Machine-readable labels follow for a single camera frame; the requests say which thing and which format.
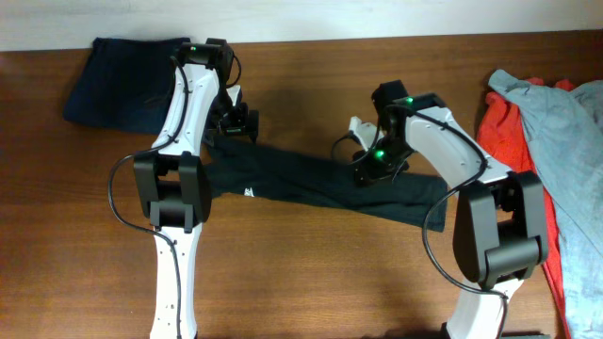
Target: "wire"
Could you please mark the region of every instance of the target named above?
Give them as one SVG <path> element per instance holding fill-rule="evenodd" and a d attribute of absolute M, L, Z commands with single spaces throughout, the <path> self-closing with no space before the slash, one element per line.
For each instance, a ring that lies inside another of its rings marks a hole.
<path fill-rule="evenodd" d="M 234 85 L 236 85 L 238 83 L 238 80 L 240 80 L 241 78 L 241 74 L 243 73 L 243 66 L 241 66 L 241 61 L 238 59 L 238 56 L 233 55 L 233 57 L 236 60 L 236 64 L 238 66 L 238 75 L 236 76 L 235 82 L 230 84 L 230 85 L 226 85 L 226 88 L 229 89 L 231 87 L 233 87 Z"/>
<path fill-rule="evenodd" d="M 500 325 L 498 327 L 498 331 L 497 331 L 497 336 L 496 338 L 501 338 L 502 337 L 502 332 L 504 330 L 505 327 L 505 322 L 507 321 L 507 314 L 509 312 L 509 297 L 507 297 L 504 293 L 502 292 L 498 292 L 498 291 L 482 291 L 480 289 L 468 286 L 462 282 L 457 281 L 456 279 L 452 278 L 443 268 L 442 266 L 440 266 L 440 264 L 438 263 L 437 259 L 435 259 L 435 256 L 433 255 L 432 252 L 432 248 L 429 244 L 429 239 L 427 237 L 428 235 L 428 225 L 429 225 L 429 219 L 432 216 L 433 212 L 437 209 L 437 207 L 442 204 L 443 202 L 445 202 L 448 198 L 450 198 L 452 195 L 456 194 L 461 187 L 469 185 L 473 182 L 475 182 L 476 180 L 478 180 L 486 171 L 487 167 L 488 167 L 488 160 L 485 158 L 485 156 L 483 156 L 483 153 L 481 152 L 481 150 L 478 148 L 478 146 L 469 138 L 467 137 L 465 134 L 461 133 L 460 131 L 458 131 L 455 128 L 450 127 L 446 122 L 441 122 L 437 119 L 434 119 L 432 117 L 426 116 L 424 114 L 415 112 L 414 110 L 412 110 L 410 107 L 407 106 L 403 106 L 403 105 L 389 105 L 387 106 L 385 109 L 405 109 L 408 111 L 408 116 L 412 116 L 412 115 L 416 115 L 421 119 L 424 119 L 426 121 L 429 121 L 431 123 L 434 123 L 442 128 L 445 128 L 447 130 L 449 130 L 451 133 L 453 133 L 454 135 L 456 135 L 457 137 L 459 137 L 460 139 L 462 139 L 469 147 L 471 147 L 473 149 L 473 151 L 475 151 L 475 153 L 478 155 L 478 157 L 480 158 L 480 168 L 478 169 L 478 172 L 475 173 L 473 176 L 471 176 L 469 179 L 463 181 L 462 183 L 456 185 L 454 188 L 452 188 L 450 191 L 448 191 L 442 198 L 440 198 L 431 208 L 430 210 L 427 212 L 427 215 L 425 216 L 425 218 L 423 219 L 423 226 L 421 229 L 421 235 L 422 235 L 422 239 L 423 239 L 423 247 L 425 248 L 425 252 L 427 252 L 427 256 L 430 258 L 430 261 L 432 262 L 432 264 L 435 266 L 435 269 L 437 269 L 437 271 L 449 282 L 452 283 L 453 285 L 461 288 L 464 291 L 467 292 L 471 292 L 471 293 L 475 293 L 478 295 L 490 295 L 490 296 L 497 296 L 501 299 L 502 302 L 502 319 L 500 320 Z"/>
<path fill-rule="evenodd" d="M 380 121 L 381 121 L 381 119 L 378 117 L 377 118 L 377 132 L 375 132 L 375 138 L 373 138 L 373 142 L 370 144 L 370 147 L 368 147 L 367 151 L 364 154 L 362 154 L 358 159 L 345 164 L 345 166 L 351 166 L 351 165 L 358 164 L 359 162 L 365 160 L 365 158 L 375 149 L 375 146 L 377 146 L 377 141 L 379 141 L 379 131 L 381 130 Z M 333 161 L 336 161 L 335 160 L 335 148 L 337 147 L 337 144 L 345 139 L 352 138 L 352 136 L 353 136 L 352 132 L 348 132 L 345 136 L 340 137 L 333 143 L 333 146 L 331 147 L 331 159 Z"/>
<path fill-rule="evenodd" d="M 157 237 L 163 239 L 168 244 L 168 246 L 170 246 L 171 257 L 173 259 L 173 265 L 174 265 L 175 271 L 176 271 L 176 288 L 177 288 L 177 298 L 178 298 L 177 308 L 176 308 L 176 334 L 177 334 L 176 338 L 182 339 L 181 326 L 180 326 L 180 312 L 182 310 L 182 284 L 180 281 L 180 268 L 178 266 L 178 255 L 176 254 L 176 247 L 174 246 L 175 244 L 171 241 L 171 239 L 169 239 L 167 236 L 161 234 L 160 232 L 150 230 L 145 227 L 137 226 L 137 225 L 125 220 L 122 217 L 122 215 L 120 215 L 120 213 L 117 211 L 117 207 L 115 206 L 115 201 L 113 200 L 113 179 L 115 178 L 115 173 L 117 172 L 117 170 L 123 164 L 125 164 L 128 160 L 134 158 L 135 156 L 154 153 L 154 152 L 157 152 L 161 149 L 164 149 L 164 148 L 170 146 L 176 140 L 176 138 L 180 134 L 180 131 L 182 130 L 182 126 L 184 125 L 184 122 L 185 122 L 185 115 L 187 113 L 187 107 L 188 107 L 187 75 L 185 74 L 184 69 L 182 68 L 182 66 L 180 65 L 180 63 L 174 56 L 171 56 L 170 59 L 176 65 L 176 68 L 180 72 L 180 75 L 182 75 L 182 78 L 183 78 L 182 81 L 185 86 L 185 88 L 184 88 L 185 101 L 182 106 L 182 114 L 180 115 L 180 121 L 178 122 L 178 127 L 176 128 L 176 131 L 174 132 L 173 135 L 168 136 L 168 140 L 165 143 L 163 143 L 159 146 L 153 147 L 151 149 L 145 150 L 145 151 L 138 151 L 136 153 L 129 154 L 129 155 L 123 157 L 118 162 L 116 162 L 115 165 L 113 165 L 113 167 L 111 168 L 111 171 L 109 172 L 109 179 L 107 182 L 107 195 L 108 195 L 108 199 L 109 199 L 109 207 L 111 207 L 111 211 L 113 212 L 113 215 L 115 216 L 115 218 L 117 218 L 117 220 L 119 220 L 122 224 L 133 228 L 134 230 L 157 236 Z"/>
<path fill-rule="evenodd" d="M 404 167 L 404 164 L 406 164 L 406 159 L 401 159 L 398 166 L 396 167 L 396 171 L 394 172 L 394 175 L 392 176 L 392 183 L 394 183 L 394 181 L 396 180 L 396 177 L 398 177 L 398 174 Z"/>

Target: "red cloth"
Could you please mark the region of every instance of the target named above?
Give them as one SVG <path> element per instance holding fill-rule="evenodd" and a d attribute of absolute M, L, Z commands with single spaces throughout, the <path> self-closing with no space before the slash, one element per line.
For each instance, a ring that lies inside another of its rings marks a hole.
<path fill-rule="evenodd" d="M 544 85 L 543 79 L 528 79 L 533 85 Z M 555 84 L 555 88 L 572 90 L 575 88 L 568 80 Z M 519 107 L 507 102 L 498 93 L 486 95 L 489 105 L 478 131 L 478 143 L 496 160 L 506 164 L 516 172 L 536 167 L 530 156 L 530 150 L 524 137 Z M 571 338 L 565 320 L 565 298 L 563 295 L 562 261 L 559 253 L 559 227 L 555 219 L 553 201 L 545 189 L 546 228 L 548 234 L 548 259 L 543 264 L 546 280 L 555 299 L 562 318 L 565 335 Z"/>

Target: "white wall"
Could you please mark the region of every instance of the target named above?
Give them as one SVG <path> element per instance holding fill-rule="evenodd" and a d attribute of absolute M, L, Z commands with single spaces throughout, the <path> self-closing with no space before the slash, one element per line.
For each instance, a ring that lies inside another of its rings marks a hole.
<path fill-rule="evenodd" d="M 231 42 L 603 27 L 603 0 L 0 0 L 0 50 L 96 37 Z"/>

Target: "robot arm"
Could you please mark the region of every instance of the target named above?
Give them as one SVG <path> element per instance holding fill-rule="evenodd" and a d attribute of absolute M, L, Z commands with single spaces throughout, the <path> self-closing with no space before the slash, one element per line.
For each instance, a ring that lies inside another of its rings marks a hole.
<path fill-rule="evenodd" d="M 364 149 L 354 156 L 362 159 L 356 182 L 365 186 L 391 178 L 404 168 L 408 156 L 421 153 L 450 187 L 458 187 L 453 251 L 464 284 L 509 299 L 547 257 L 540 180 L 532 172 L 514 173 L 496 161 L 463 131 L 435 94 L 411 97 L 394 81 L 381 84 L 372 99 L 385 133 L 352 118 L 350 133 Z M 497 222 L 498 208 L 513 212 L 513 217 Z M 496 295 L 462 290 L 445 335 L 494 338 L 504 306 Z"/>
<path fill-rule="evenodd" d="M 177 57 L 182 71 L 175 70 L 168 116 L 153 147 L 168 144 L 135 157 L 142 211 L 163 235 L 155 235 L 157 293 L 151 339 L 197 335 L 195 254 L 211 208 L 211 190 L 200 159 L 204 134 L 247 135 L 253 142 L 257 137 L 257 111 L 241 103 L 240 86 L 226 85 L 234 58 L 225 40 L 183 44 Z M 177 172 L 179 181 L 163 180 L 168 172 Z M 176 259 L 166 239 L 173 244 Z"/>

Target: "black motor joint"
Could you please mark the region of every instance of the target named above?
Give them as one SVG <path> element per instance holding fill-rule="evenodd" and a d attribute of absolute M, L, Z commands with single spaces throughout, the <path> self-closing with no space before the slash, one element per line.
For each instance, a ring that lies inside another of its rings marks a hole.
<path fill-rule="evenodd" d="M 242 89 L 238 91 L 236 98 L 229 95 L 229 87 L 232 93 L 236 92 L 235 88 L 232 88 L 234 84 L 227 84 L 235 59 L 233 49 L 226 40 L 221 39 L 207 39 L 205 44 L 186 42 L 178 51 L 178 60 L 181 64 L 205 65 L 209 70 L 216 70 L 218 75 L 220 83 L 218 95 L 212 102 L 205 125 L 209 142 L 211 142 L 211 136 L 220 133 L 226 136 L 249 136 L 253 143 L 257 140 L 259 112 L 250 110 L 247 104 L 242 102 Z M 238 71 L 241 72 L 240 63 L 238 65 Z"/>
<path fill-rule="evenodd" d="M 354 180 L 359 186 L 371 185 L 383 179 L 393 179 L 409 169 L 407 158 L 415 152 L 406 142 L 406 119 L 414 112 L 430 107 L 446 107 L 434 93 L 409 96 L 400 80 L 380 84 L 371 99 L 379 118 L 379 128 L 385 134 L 355 171 Z M 364 155 L 356 153 L 354 159 Z"/>

